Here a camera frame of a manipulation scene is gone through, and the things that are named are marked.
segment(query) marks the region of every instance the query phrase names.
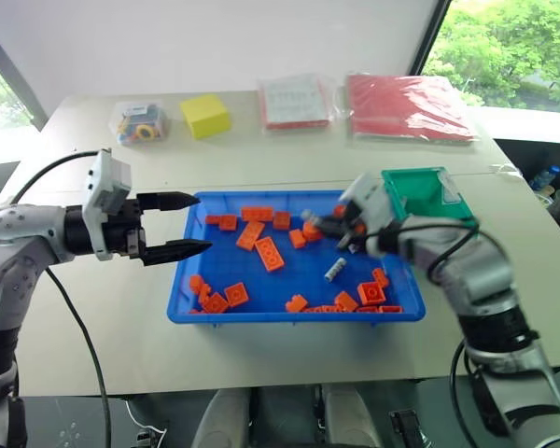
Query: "yellow block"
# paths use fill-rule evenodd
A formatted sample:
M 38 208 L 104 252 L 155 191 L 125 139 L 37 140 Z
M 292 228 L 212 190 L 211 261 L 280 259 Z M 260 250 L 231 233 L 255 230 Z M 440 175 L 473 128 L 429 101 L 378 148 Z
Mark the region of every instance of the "yellow block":
M 223 133 L 231 128 L 231 114 L 214 94 L 191 98 L 180 103 L 193 138 Z

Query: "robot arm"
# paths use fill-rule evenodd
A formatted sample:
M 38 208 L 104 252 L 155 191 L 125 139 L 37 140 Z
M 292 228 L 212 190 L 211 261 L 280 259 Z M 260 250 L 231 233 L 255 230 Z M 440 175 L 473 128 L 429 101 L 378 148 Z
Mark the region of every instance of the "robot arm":
M 442 287 L 477 366 L 471 384 L 485 426 L 522 448 L 560 448 L 560 394 L 539 336 L 525 321 L 511 265 L 499 246 L 483 235 L 469 238 L 469 222 L 393 220 L 384 189 L 368 175 L 341 201 L 346 203 L 342 218 L 312 218 L 322 232 L 340 239 L 339 247 L 365 249 L 375 257 L 398 254 L 430 270 L 430 280 Z M 357 231 L 361 224 L 364 234 Z M 468 241 L 460 249 L 442 257 L 463 239 Z
M 23 446 L 26 438 L 22 403 L 8 394 L 17 372 L 13 358 L 19 329 L 37 279 L 48 266 L 91 253 L 100 260 L 117 253 L 147 266 L 185 259 L 211 245 L 176 240 L 148 247 L 141 226 L 144 210 L 177 210 L 199 200 L 178 192 L 128 200 L 130 185 L 128 165 L 101 150 L 89 171 L 83 205 L 12 204 L 0 209 L 0 447 Z

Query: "plastic bag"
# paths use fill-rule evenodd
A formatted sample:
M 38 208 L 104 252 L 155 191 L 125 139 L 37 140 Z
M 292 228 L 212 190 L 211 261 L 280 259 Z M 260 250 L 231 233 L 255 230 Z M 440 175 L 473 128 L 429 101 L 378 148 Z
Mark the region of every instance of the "plastic bag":
M 120 145 L 162 140 L 166 117 L 161 101 L 116 103 L 110 118 L 110 131 Z
M 350 75 L 346 94 L 354 135 L 477 140 L 465 104 L 445 77 Z
M 261 80 L 258 92 L 265 130 L 324 128 L 337 116 L 336 87 L 319 75 Z

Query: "table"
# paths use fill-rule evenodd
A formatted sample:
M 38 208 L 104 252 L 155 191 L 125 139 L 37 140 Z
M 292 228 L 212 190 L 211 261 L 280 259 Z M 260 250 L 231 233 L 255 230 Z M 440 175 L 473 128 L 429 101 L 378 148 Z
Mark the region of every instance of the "table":
M 365 170 L 445 166 L 469 207 L 509 251 L 528 320 L 560 365 L 560 230 L 526 183 L 494 174 L 509 161 L 482 132 L 470 147 L 349 140 L 343 125 L 326 133 L 269 136 L 259 128 L 254 92 L 221 93 L 233 131 L 192 141 L 178 123 L 183 95 L 164 96 L 173 119 L 166 142 L 115 147 L 133 168 L 133 192 L 159 189 L 343 189 Z M 48 160 L 77 150 L 115 146 L 105 126 L 123 97 L 71 98 L 50 119 L 45 154 L 23 160 L 3 199 Z M 24 202 L 73 204 L 91 160 L 47 175 Z M 187 211 L 145 215 L 150 245 L 182 234 Z M 79 257 L 54 272 L 77 305 L 100 356 L 110 394 L 233 386 L 287 385 L 442 376 L 461 338 L 441 292 L 417 280 L 427 316 L 375 328 L 350 323 L 175 325 L 165 310 L 173 264 L 144 268 L 138 260 L 101 263 Z M 55 286 L 43 276 L 23 324 L 17 351 L 23 395 L 97 393 L 91 359 Z

